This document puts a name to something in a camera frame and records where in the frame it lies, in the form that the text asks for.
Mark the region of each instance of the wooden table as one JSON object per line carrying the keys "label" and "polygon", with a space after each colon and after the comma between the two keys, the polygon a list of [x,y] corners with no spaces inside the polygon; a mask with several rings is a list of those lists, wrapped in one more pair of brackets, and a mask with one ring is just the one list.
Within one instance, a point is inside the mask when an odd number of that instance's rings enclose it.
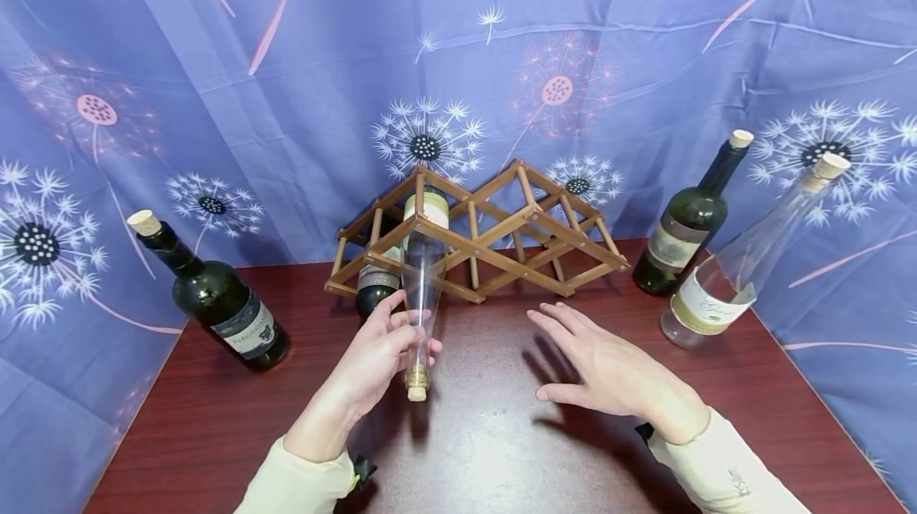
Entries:
{"label": "wooden table", "polygon": [[[621,251],[636,259],[642,247]],[[356,332],[351,305],[321,291],[328,271],[244,272],[294,345],[269,373],[251,374],[189,325],[85,512],[231,512]],[[634,419],[535,399],[541,381],[568,371],[525,309],[555,300],[518,283],[479,306],[446,301],[431,398],[408,403],[396,380],[364,419],[351,453],[379,471],[338,512],[697,512]],[[903,511],[753,315],[689,352],[659,331],[664,299],[644,295],[629,273],[581,287],[568,303],[692,383],[813,512]]]}

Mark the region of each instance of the sleeve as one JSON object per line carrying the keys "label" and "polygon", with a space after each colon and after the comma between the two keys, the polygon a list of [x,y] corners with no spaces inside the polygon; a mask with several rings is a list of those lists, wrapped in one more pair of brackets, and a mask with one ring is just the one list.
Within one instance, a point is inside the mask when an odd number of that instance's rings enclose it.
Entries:
{"label": "sleeve", "polygon": [[704,514],[803,514],[809,509],[774,477],[732,424],[713,409],[710,425],[686,444],[659,434],[647,441],[656,459]]}
{"label": "sleeve", "polygon": [[236,514],[331,514],[358,479],[346,451],[319,465],[288,453],[281,437],[248,483]]}

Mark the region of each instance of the blue backdrop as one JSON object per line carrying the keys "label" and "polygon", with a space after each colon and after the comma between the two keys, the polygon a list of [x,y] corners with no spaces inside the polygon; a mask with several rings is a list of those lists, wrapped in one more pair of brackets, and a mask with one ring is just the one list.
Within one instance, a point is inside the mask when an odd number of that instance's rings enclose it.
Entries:
{"label": "blue backdrop", "polygon": [[330,260],[426,134],[444,176],[476,188],[524,158],[645,236],[735,127],[758,139],[720,243],[805,150],[852,154],[756,309],[917,500],[917,0],[0,7],[3,512],[78,512],[174,345],[135,208],[235,265]]}

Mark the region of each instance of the cork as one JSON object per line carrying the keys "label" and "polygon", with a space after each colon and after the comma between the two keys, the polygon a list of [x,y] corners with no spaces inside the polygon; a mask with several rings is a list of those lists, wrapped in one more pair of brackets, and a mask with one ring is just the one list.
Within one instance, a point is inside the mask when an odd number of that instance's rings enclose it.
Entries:
{"label": "cork", "polygon": [[840,176],[849,168],[850,160],[831,152],[825,152],[818,162],[813,165],[812,173],[815,176],[825,178],[825,180],[834,180],[835,177]]}
{"label": "cork", "polygon": [[127,225],[141,236],[155,236],[162,230],[162,224],[151,210],[140,210],[127,218]]}
{"label": "cork", "polygon": [[409,387],[407,389],[407,399],[411,402],[423,402],[427,400],[427,389],[423,387]]}
{"label": "cork", "polygon": [[732,135],[729,136],[729,146],[744,148],[751,144],[751,141],[754,139],[755,135],[748,132],[748,130],[733,130]]}

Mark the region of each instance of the wine rack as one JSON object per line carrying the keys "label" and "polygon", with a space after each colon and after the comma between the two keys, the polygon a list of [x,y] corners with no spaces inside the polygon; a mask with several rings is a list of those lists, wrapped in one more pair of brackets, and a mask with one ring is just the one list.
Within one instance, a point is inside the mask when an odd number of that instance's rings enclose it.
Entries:
{"label": "wine rack", "polygon": [[[525,197],[525,205],[515,213],[507,212],[489,201],[490,197],[513,182],[519,184]],[[470,238],[436,225],[424,217],[423,188],[427,185],[438,188],[457,200],[449,208],[449,220],[455,225],[455,220],[468,218]],[[533,186],[545,194],[540,200],[536,200]],[[398,203],[411,194],[416,195],[418,212],[406,222],[403,220],[387,235],[380,237],[382,214],[403,218],[404,211],[398,207]],[[556,206],[560,206],[566,222],[561,222],[550,213]],[[497,224],[487,231],[479,232],[479,213],[493,217]],[[582,220],[579,220],[578,213],[583,217]],[[365,235],[368,226],[369,236]],[[592,241],[589,237],[589,231],[593,227],[598,228],[602,243]],[[530,168],[522,160],[514,160],[493,180],[473,192],[419,165],[390,193],[375,200],[366,212],[338,231],[338,253],[334,257],[331,277],[325,283],[325,291],[344,297],[354,296],[357,290],[348,285],[348,282],[367,264],[383,267],[397,274],[403,269],[410,268],[382,254],[393,245],[400,244],[404,237],[414,231],[448,245],[452,251],[442,260],[446,262],[447,271],[463,262],[470,262],[469,285],[447,278],[442,291],[474,303],[483,302],[488,295],[517,279],[531,281],[557,295],[569,297],[578,286],[601,278],[611,271],[624,271],[630,266],[625,256],[618,251],[615,242],[611,240],[611,234],[601,212],[550,181],[541,172]],[[490,248],[490,245],[506,236],[513,237],[515,259]],[[526,257],[523,236],[535,239],[541,244],[542,250],[536,255]],[[344,252],[348,243],[360,245],[363,251],[355,259],[345,263]],[[563,272],[560,257],[573,250],[591,255],[599,261],[599,265],[568,277]],[[479,261],[500,269],[501,273],[487,281],[479,280]],[[538,271],[539,267],[548,263],[553,266],[553,277]]]}

